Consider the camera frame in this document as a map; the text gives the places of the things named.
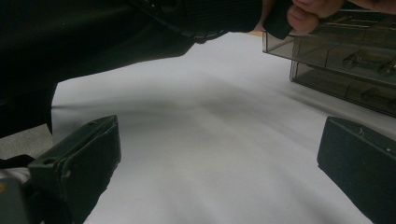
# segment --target gray surface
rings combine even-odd
[[[396,120],[290,83],[261,47],[229,34],[59,86],[55,142],[119,116],[122,162],[87,223],[370,223],[319,170],[322,129],[332,115],[395,137]]]
[[[21,154],[37,157],[51,147],[52,136],[47,125],[44,124],[0,138],[0,159],[8,159]]]

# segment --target hand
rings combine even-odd
[[[396,15],[395,0],[349,0],[349,2],[373,11]]]
[[[262,0],[262,18],[255,30],[262,30],[262,24],[275,1]],[[296,35],[305,35],[312,32],[318,26],[319,18],[331,16],[343,4],[344,0],[293,0],[293,6],[288,11],[288,21],[293,27],[292,32]]]

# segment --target small hole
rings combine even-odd
[[[43,161],[44,165],[50,165],[50,164],[53,164],[53,163],[55,163],[55,159],[53,159],[53,158],[46,159],[46,160]]]

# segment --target black jacket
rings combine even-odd
[[[262,11],[262,0],[153,1],[160,14],[136,2],[1,0],[0,137],[50,126],[58,82],[183,55],[194,43],[252,30]]]

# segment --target white sheet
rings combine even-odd
[[[122,162],[86,223],[371,223],[322,171],[327,116],[395,137],[396,119],[289,81],[260,37],[62,83],[58,142],[116,114]]]

